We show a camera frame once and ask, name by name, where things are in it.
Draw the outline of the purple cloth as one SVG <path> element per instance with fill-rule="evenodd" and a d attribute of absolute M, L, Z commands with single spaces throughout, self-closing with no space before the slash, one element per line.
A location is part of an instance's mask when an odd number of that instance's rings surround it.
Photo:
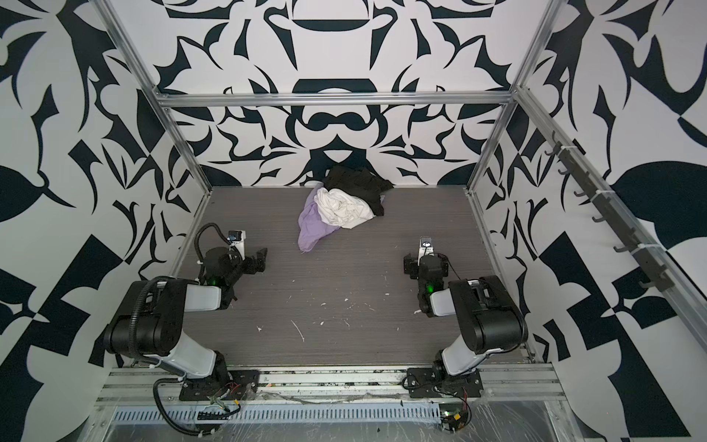
<path fill-rule="evenodd" d="M 322 187 L 323 185 L 320 183 L 312 188 L 298 217 L 298 248 L 303 253 L 311 252 L 321 239 L 339 229 L 337 226 L 326 224 L 321 219 L 315 196 Z"/>

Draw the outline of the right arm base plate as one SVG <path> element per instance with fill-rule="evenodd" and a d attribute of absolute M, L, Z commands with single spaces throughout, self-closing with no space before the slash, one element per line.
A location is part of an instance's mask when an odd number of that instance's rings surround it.
<path fill-rule="evenodd" d="M 401 386 L 412 399 L 442 397 L 482 397 L 484 386 L 480 374 L 472 372 L 463 377 L 443 377 L 432 368 L 408 368 Z"/>

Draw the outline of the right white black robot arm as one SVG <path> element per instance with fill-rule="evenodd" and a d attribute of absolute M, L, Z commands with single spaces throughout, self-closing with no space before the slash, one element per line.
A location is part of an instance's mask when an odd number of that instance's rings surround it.
<path fill-rule="evenodd" d="M 403 258 L 403 272 L 418 285 L 420 311 L 430 318 L 453 316 L 460 328 L 435 361 L 440 379 L 466 376 L 491 355 L 511 353 L 528 340 L 526 321 L 499 277 L 445 282 L 452 271 L 444 254 Z"/>

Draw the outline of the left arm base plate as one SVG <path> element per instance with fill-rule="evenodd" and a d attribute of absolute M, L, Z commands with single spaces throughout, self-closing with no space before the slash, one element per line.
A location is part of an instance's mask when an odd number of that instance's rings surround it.
<path fill-rule="evenodd" d="M 204 379 L 187 379 L 180 390 L 180 401 L 209 401 L 216 397 L 224 400 L 244 400 L 258 391 L 261 371 L 237 369 L 228 375 L 213 375 Z"/>

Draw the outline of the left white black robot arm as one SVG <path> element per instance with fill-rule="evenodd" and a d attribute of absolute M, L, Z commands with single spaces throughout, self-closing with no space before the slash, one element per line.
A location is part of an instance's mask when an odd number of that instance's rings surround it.
<path fill-rule="evenodd" d="M 105 350 L 180 379 L 226 382 L 225 357 L 189 337 L 184 319 L 188 312 L 228 309 L 237 300 L 236 283 L 266 270 L 267 248 L 248 255 L 246 238 L 243 230 L 202 225 L 193 235 L 197 278 L 157 276 L 132 283 L 104 329 Z"/>

